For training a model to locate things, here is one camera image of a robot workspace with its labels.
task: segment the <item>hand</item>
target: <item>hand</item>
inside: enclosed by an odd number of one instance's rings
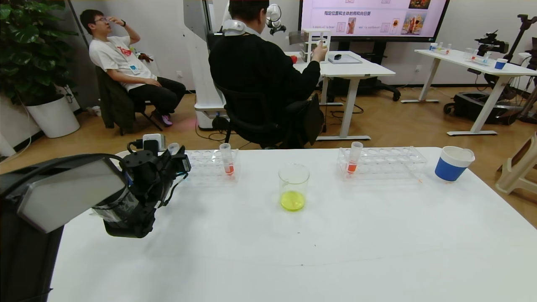
[[[311,60],[317,61],[317,62],[324,61],[324,58],[326,57],[327,52],[328,52],[328,48],[323,47],[323,41],[321,41],[317,45],[317,48],[313,50],[313,54],[311,55]]]
[[[108,22],[114,22],[119,26],[125,26],[125,22],[122,21],[121,19],[116,18],[116,17],[108,17]]]
[[[153,80],[152,78],[146,78],[145,84],[162,87],[162,85],[157,80]]]

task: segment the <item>table leg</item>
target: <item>table leg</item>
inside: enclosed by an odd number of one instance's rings
[[[328,93],[328,77],[324,77],[323,79],[323,92],[321,94],[321,106],[328,105],[328,106],[343,106],[343,103],[327,103],[326,102],[326,94]]]
[[[431,88],[431,84],[433,83],[434,75],[436,74],[436,71],[438,69],[438,65],[440,65],[440,59],[435,58],[433,61],[431,72],[429,73],[429,76],[427,78],[427,81],[425,82],[425,85],[423,85],[422,93],[419,95],[419,99],[403,99],[401,100],[401,103],[421,103],[421,102],[438,103],[437,99],[426,99],[427,93],[429,92],[429,89]]]
[[[490,115],[490,112],[492,112],[492,109],[494,108],[494,105],[496,105],[496,102],[502,95],[502,92],[509,82],[510,77],[509,76],[502,76],[498,78],[498,82],[496,82],[496,85],[494,86],[494,89],[492,90],[492,93],[490,94],[489,98],[487,99],[487,102],[483,106],[483,109],[481,109],[481,113],[475,120],[474,125],[472,126],[470,131],[450,131],[447,134],[450,136],[456,136],[456,135],[484,135],[484,134],[498,134],[496,131],[481,131],[481,128],[485,124],[485,121]]]
[[[349,85],[349,94],[347,95],[347,104],[345,106],[345,113],[343,113],[343,122],[341,125],[341,131],[339,136],[319,136],[317,140],[370,140],[371,138],[366,135],[354,135],[349,136],[349,128],[351,126],[352,112],[354,111],[354,103],[356,102],[356,93],[358,91],[359,78],[351,79]]]

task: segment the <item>white robot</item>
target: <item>white robot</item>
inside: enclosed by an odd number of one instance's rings
[[[224,96],[213,84],[211,70],[209,66],[209,47],[208,36],[219,35],[218,31],[223,28],[226,21],[231,20],[229,14],[229,1],[224,10],[224,17],[221,25],[215,27],[214,5],[211,0],[194,1],[179,0],[179,28],[186,38],[188,54],[190,56],[190,65],[194,78],[196,90],[196,115],[198,125],[201,129],[212,129],[212,120],[217,116],[226,116]],[[286,31],[287,28],[282,25],[281,9],[277,4],[272,4],[267,9],[267,27],[270,33],[275,34],[278,31]]]

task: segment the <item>yellow liquid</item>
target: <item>yellow liquid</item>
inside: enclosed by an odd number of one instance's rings
[[[288,211],[298,211],[304,207],[306,198],[299,192],[287,191],[281,195],[280,203]]]

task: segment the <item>dark hair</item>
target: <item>dark hair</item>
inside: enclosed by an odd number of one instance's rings
[[[240,18],[244,21],[257,19],[259,11],[269,8],[269,0],[231,0],[229,1],[229,14],[232,18]]]
[[[96,16],[104,16],[103,12],[98,10],[85,10],[80,14],[80,23],[91,34],[91,28],[88,24],[95,24]]]

